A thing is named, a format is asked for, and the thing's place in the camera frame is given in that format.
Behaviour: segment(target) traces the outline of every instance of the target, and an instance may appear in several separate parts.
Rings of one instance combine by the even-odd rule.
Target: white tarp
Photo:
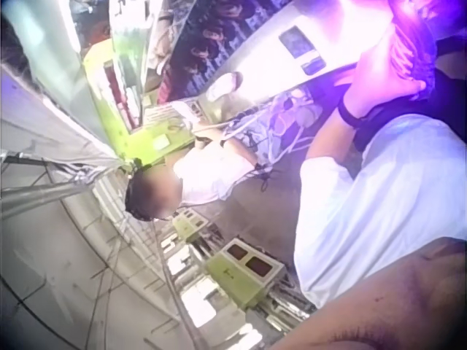
[[[117,167],[112,148],[1,68],[1,148],[57,163]]]

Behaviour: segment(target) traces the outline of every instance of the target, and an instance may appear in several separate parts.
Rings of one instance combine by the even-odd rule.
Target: hand
[[[344,104],[353,116],[364,117],[379,104],[425,89],[425,82],[396,74],[390,59],[394,39],[395,27],[390,24],[381,41],[361,55],[353,83],[344,95]]]

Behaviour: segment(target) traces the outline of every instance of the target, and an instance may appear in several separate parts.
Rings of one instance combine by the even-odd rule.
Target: dark hair
[[[151,206],[153,191],[144,178],[144,172],[151,167],[151,165],[147,165],[135,171],[128,182],[125,196],[125,210],[135,219],[146,222],[155,219],[155,213],[151,212],[153,211]]]

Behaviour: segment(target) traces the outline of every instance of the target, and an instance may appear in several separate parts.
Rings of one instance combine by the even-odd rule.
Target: skin
[[[365,117],[371,109],[401,96],[415,95],[425,83],[400,78],[391,62],[390,50],[395,28],[390,26],[381,42],[362,54],[355,69],[353,82],[344,95],[344,105],[356,118]],[[306,158],[331,157],[341,163],[349,151],[356,130],[346,124],[336,109],[318,131]]]
[[[218,33],[215,33],[214,31],[210,31],[209,29],[203,30],[203,36],[205,38],[215,40],[216,42],[220,42],[224,39],[222,35],[219,35]]]
[[[232,5],[232,4],[219,4],[216,6],[216,10],[219,15],[222,15],[227,18],[237,18],[242,13],[241,5]]]
[[[199,137],[204,137],[213,142],[220,142],[222,131],[219,129],[207,129],[208,123],[200,121],[193,126],[193,133]],[[253,166],[258,162],[256,154],[246,148],[243,143],[235,138],[231,138],[224,143],[226,152],[236,153],[250,162]],[[165,218],[172,215],[182,202],[182,181],[172,170],[171,166],[153,166],[144,173],[144,179],[148,181],[152,188],[157,189],[154,194],[154,202],[159,203],[163,208],[161,212],[156,213],[156,217]]]
[[[389,54],[393,36],[391,26],[382,41],[360,58],[344,96],[354,117],[425,88],[423,82],[402,79],[394,72]],[[342,162],[354,135],[336,110],[306,157]],[[466,243],[441,238],[331,301],[273,350],[465,349],[465,344],[446,346],[456,332],[465,332],[465,320]]]
[[[191,49],[191,54],[193,56],[196,56],[196,57],[199,57],[199,58],[208,58],[208,56],[209,56],[209,52],[207,50],[202,51],[202,50],[197,49],[195,47],[193,49]]]
[[[447,346],[466,330],[465,300],[466,243],[440,238],[360,282],[272,349],[465,349],[465,341]]]

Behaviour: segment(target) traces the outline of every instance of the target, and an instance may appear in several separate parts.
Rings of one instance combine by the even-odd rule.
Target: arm
[[[390,62],[393,37],[394,26],[391,25],[381,42],[360,57],[353,83],[344,95],[344,105],[356,118],[364,117],[379,104],[414,95],[425,88],[424,82],[402,79],[394,71]],[[340,163],[354,135],[355,129],[335,110],[315,136],[306,159],[331,157]]]
[[[219,129],[213,128],[201,130],[199,132],[196,131],[196,129],[202,129],[206,126],[207,124],[199,122],[198,125],[193,129],[193,132],[197,136],[206,137],[212,140],[213,142],[220,142],[220,140],[222,139],[222,131]],[[224,143],[224,149],[228,152],[233,152],[240,155],[253,166],[256,166],[256,164],[258,163],[258,157],[256,156],[256,154],[251,152],[247,147],[243,145],[243,143],[241,143],[238,139],[235,139],[234,137],[231,137]]]
[[[466,243],[440,238],[326,304],[273,350],[464,349]]]

